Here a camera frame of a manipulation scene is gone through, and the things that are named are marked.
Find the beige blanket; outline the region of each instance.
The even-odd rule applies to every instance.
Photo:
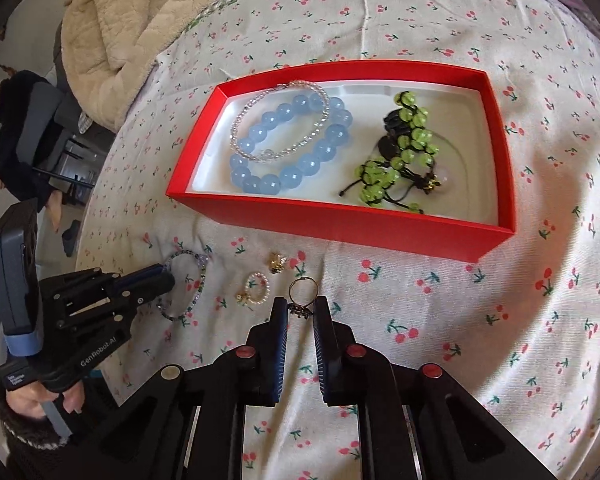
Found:
[[[62,63],[80,106],[118,131],[155,56],[215,0],[73,0],[62,21]]]

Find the light blue bracelet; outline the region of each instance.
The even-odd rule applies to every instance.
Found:
[[[328,162],[336,156],[338,146],[346,144],[349,140],[348,127],[353,122],[353,116],[345,109],[344,102],[338,97],[329,99],[331,109],[330,126],[324,133],[324,138],[318,140],[310,153],[305,153],[298,158],[295,165],[285,166],[279,175],[267,173],[263,177],[251,174],[249,161],[238,155],[229,159],[231,166],[231,182],[241,188],[245,193],[260,193],[277,195],[281,189],[293,189],[300,186],[302,178],[312,176],[320,170],[322,162]],[[307,97],[304,94],[296,95],[291,104],[282,103],[275,112],[264,112],[259,124],[249,128],[247,137],[237,141],[237,145],[245,153],[252,153],[258,142],[267,138],[269,132],[281,123],[286,123],[296,115],[307,115],[311,112],[321,112],[323,104],[320,96],[313,92]]]

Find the red box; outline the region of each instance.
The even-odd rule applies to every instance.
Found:
[[[480,224],[368,206],[187,191],[198,160],[205,151],[207,138],[227,99],[295,79],[317,83],[410,80],[480,92],[495,163],[498,224]],[[509,149],[502,125],[488,76],[485,72],[470,68],[408,60],[354,60],[263,72],[219,84],[213,90],[187,139],[167,188],[167,195],[223,224],[476,262],[515,234],[516,229]],[[364,225],[380,225],[382,228],[360,228]],[[418,233],[418,236],[397,236],[396,233],[400,232]]]

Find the man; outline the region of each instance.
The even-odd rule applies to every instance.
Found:
[[[62,192],[49,184],[48,177],[21,163],[16,155],[33,85],[41,81],[46,82],[46,79],[21,70],[0,82],[0,189],[6,187],[18,200],[37,198],[38,212],[45,207],[54,231],[58,232]],[[36,150],[34,165],[50,155],[61,131],[60,125],[49,123]]]

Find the cherry print fabric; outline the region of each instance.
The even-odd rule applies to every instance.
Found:
[[[217,224],[164,193],[215,85],[283,66],[417,59],[485,70],[516,183],[518,234],[479,264]],[[119,402],[156,370],[213,362],[269,315],[235,294],[270,251],[320,281],[333,318],[395,363],[437,362],[560,480],[600,464],[600,40],[557,0],[219,0],[157,59],[88,205],[78,267],[210,261],[176,322],[142,307],[102,368]],[[186,296],[200,279],[177,272]],[[310,322],[292,318],[281,402],[250,408],[244,478],[359,477],[354,406],[328,408]]]

